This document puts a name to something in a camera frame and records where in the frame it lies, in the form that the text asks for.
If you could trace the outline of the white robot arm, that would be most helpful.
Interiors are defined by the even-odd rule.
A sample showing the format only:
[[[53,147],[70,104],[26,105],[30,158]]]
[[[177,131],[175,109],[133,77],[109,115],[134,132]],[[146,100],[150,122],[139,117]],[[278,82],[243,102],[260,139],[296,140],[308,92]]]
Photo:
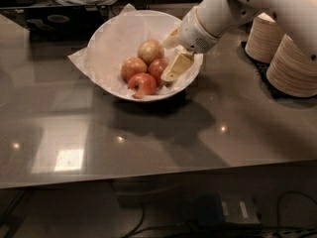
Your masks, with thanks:
[[[309,57],[317,59],[317,0],[203,0],[166,37],[167,49],[181,46],[161,78],[178,79],[192,67],[196,54],[211,50],[228,31],[266,13]]]

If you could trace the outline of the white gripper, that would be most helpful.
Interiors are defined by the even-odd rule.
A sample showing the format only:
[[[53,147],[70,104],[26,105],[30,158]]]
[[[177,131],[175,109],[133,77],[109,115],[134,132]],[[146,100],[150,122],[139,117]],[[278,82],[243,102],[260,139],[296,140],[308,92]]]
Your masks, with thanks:
[[[219,39],[210,35],[203,27],[197,14],[197,6],[194,6],[182,19],[179,27],[172,30],[162,41],[165,49],[173,49],[178,45],[185,50],[175,50],[171,62],[161,75],[161,79],[166,82],[176,81],[182,74],[194,64],[194,52],[205,54],[212,49]]]

